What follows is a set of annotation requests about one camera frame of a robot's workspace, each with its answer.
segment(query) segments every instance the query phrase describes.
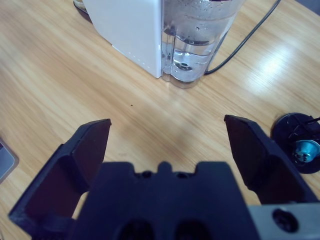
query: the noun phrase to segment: wood grain surface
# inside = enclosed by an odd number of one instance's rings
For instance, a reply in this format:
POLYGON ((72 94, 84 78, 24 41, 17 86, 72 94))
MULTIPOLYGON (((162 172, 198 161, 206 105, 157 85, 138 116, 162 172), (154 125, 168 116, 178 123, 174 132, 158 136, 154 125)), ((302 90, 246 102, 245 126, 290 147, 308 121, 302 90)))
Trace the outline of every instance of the wood grain surface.
MULTIPOLYGON (((213 65, 226 58, 274 0, 248 0, 213 65)), ((162 161, 193 171, 226 161, 248 204, 259 204, 233 161, 225 114, 269 134, 283 114, 320 115, 320 17, 283 0, 240 52, 197 86, 155 79, 117 52, 72 0, 0 4, 0 137, 19 165, 0 184, 6 240, 30 239, 7 214, 51 154, 89 121, 110 118, 105 161, 156 171, 162 161)), ((304 175, 320 197, 320 174, 304 175)))

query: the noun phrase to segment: white appliance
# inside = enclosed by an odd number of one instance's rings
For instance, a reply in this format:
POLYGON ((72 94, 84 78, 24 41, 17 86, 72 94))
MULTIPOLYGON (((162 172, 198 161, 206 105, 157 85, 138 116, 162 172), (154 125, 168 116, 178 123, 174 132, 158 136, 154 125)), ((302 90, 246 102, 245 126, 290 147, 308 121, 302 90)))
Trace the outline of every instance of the white appliance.
POLYGON ((154 77, 161 69, 162 0, 83 0, 97 32, 154 77))
POLYGON ((128 59, 156 78, 166 74, 171 82, 189 84, 207 70, 244 1, 83 3, 98 33, 128 59))

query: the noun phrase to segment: wooden table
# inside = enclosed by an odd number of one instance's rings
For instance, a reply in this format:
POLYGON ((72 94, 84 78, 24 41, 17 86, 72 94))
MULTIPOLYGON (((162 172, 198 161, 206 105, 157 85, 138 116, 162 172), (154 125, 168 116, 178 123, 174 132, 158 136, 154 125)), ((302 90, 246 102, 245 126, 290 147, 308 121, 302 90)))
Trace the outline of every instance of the wooden table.
MULTIPOLYGON (((274 0, 248 0, 213 64, 221 62, 274 0)), ((269 133, 285 113, 320 114, 320 18, 283 0, 242 50, 191 89, 155 79, 83 19, 71 0, 4 0, 0 5, 0 136, 20 162, 0 184, 6 240, 29 237, 7 214, 59 144, 79 125, 111 118, 105 161, 156 171, 162 161, 193 171, 226 161, 248 204, 230 151, 225 114, 269 133)), ((320 197, 320 174, 304 175, 320 197)))

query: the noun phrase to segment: black round object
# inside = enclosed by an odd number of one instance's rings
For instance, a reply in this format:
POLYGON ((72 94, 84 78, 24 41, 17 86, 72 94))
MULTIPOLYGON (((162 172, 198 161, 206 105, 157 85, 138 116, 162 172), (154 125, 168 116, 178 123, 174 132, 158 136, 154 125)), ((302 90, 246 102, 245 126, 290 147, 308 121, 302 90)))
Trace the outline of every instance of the black round object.
POLYGON ((272 214, 275 224, 287 233, 298 231, 299 224, 296 217, 288 211, 276 209, 272 214))
POLYGON ((271 139, 285 152, 296 169, 302 174, 314 174, 320 170, 320 157, 316 157, 311 162, 302 163, 294 156, 296 141, 314 140, 310 133, 320 131, 320 124, 313 120, 312 116, 294 112, 280 117, 271 129, 271 139))

